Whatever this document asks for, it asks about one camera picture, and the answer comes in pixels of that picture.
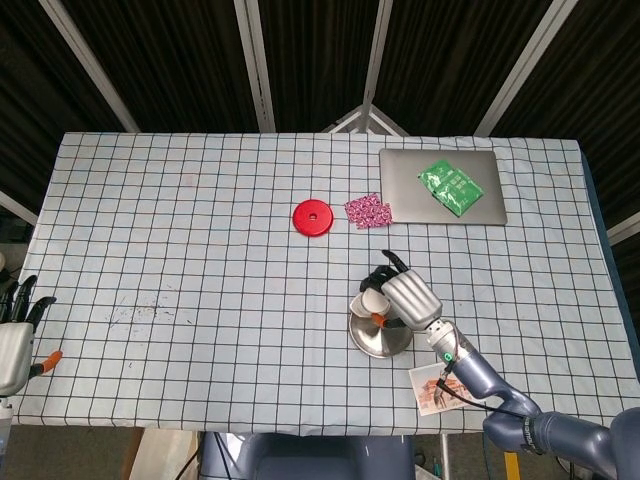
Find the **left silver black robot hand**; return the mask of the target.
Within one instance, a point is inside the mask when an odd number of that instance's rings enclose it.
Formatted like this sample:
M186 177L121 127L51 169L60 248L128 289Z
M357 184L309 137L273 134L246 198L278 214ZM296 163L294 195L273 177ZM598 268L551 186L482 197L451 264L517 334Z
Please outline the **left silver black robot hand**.
M46 310L57 298L45 296L31 303L38 276L22 283L14 281L1 295L1 399L17 394L30 379L53 370L63 358L62 351L33 362L35 334Z

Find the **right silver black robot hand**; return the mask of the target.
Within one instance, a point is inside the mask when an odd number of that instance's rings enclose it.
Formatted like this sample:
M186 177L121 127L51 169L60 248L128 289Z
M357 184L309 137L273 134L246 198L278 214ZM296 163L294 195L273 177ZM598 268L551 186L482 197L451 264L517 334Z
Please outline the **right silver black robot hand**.
M389 263L379 265L360 282L350 311L382 329L426 330L441 317L441 300L398 255L388 249L381 253Z

